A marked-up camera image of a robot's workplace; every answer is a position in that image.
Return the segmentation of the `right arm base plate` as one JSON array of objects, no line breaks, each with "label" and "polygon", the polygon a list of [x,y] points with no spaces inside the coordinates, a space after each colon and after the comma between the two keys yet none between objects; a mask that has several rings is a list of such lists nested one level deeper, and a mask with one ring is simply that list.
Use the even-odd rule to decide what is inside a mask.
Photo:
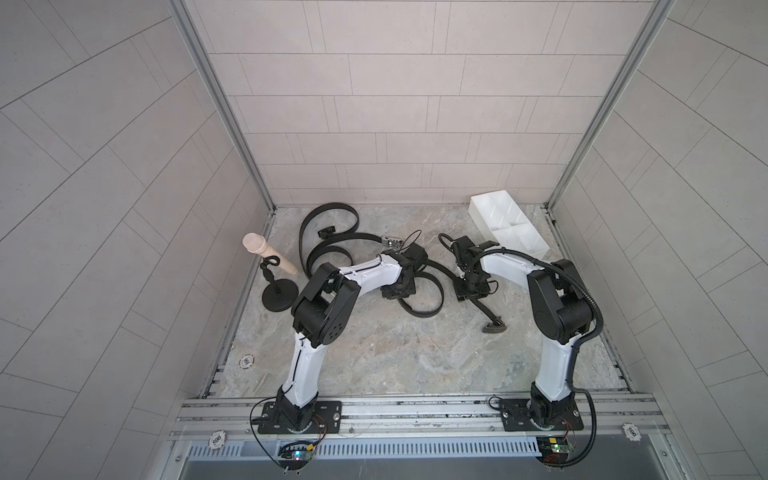
[{"label": "right arm base plate", "polygon": [[573,394],[555,402],[546,397],[502,398],[496,401],[496,408],[500,412],[506,432],[584,429],[581,412]]}]

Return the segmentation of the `long black belt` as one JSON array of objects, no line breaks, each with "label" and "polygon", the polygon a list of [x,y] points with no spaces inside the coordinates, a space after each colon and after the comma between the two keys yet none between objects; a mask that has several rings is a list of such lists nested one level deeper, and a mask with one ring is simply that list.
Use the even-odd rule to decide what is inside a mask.
[{"label": "long black belt", "polygon": [[[400,307],[408,315],[411,315],[415,318],[426,319],[426,318],[435,317],[442,311],[445,305],[445,300],[446,300],[445,288],[441,280],[433,273],[433,271],[437,271],[441,273],[447,280],[449,280],[453,288],[453,291],[456,294],[454,290],[453,281],[458,280],[460,276],[454,274],[446,266],[436,261],[427,259],[424,267],[416,273],[416,277],[415,277],[416,293],[405,299],[394,299],[398,302]],[[429,283],[433,287],[433,289],[436,291],[437,300],[433,305],[427,306],[425,308],[416,308],[409,301],[409,298],[417,295],[417,287],[418,287],[419,281]],[[483,333],[499,334],[504,332],[507,329],[506,324],[504,323],[504,321],[501,319],[499,315],[495,314],[488,306],[486,306],[482,302],[483,299],[484,298],[474,299],[474,300],[463,300],[463,301],[468,301],[470,304],[474,305],[478,310],[480,310],[487,317],[488,322],[482,328]]]}]

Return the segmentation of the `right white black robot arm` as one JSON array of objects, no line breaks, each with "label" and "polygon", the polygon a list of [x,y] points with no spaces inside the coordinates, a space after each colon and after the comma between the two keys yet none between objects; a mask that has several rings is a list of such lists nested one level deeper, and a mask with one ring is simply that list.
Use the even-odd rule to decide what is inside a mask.
[{"label": "right white black robot arm", "polygon": [[534,323],[543,335],[539,371],[528,404],[502,411],[527,418],[540,430],[565,423],[565,416],[575,409],[573,375],[580,346],[603,328],[602,313],[574,264],[566,259],[548,263],[492,241],[476,245],[466,236],[454,239],[441,233],[438,239],[462,272],[453,281],[457,298],[470,301],[491,319],[486,333],[504,330],[500,318],[480,302],[491,294],[492,276],[529,293]]}]

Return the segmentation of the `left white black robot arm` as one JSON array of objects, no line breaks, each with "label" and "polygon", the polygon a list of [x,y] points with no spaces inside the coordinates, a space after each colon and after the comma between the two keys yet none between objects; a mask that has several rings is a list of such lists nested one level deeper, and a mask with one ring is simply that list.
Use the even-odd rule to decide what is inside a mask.
[{"label": "left white black robot arm", "polygon": [[294,351],[276,394],[280,417],[291,430],[303,431],[312,422],[327,347],[343,333],[358,298],[378,289],[388,298],[414,294],[415,274],[427,260],[426,250],[413,243],[348,267],[326,262],[311,275],[291,309]]}]

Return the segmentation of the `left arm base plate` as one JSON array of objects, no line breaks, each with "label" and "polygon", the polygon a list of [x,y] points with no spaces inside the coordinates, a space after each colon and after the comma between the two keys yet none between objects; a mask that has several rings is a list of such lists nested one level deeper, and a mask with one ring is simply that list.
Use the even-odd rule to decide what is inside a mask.
[{"label": "left arm base plate", "polygon": [[340,430],[342,407],[341,401],[315,400],[296,409],[290,402],[271,400],[250,422],[258,434],[336,434]]}]

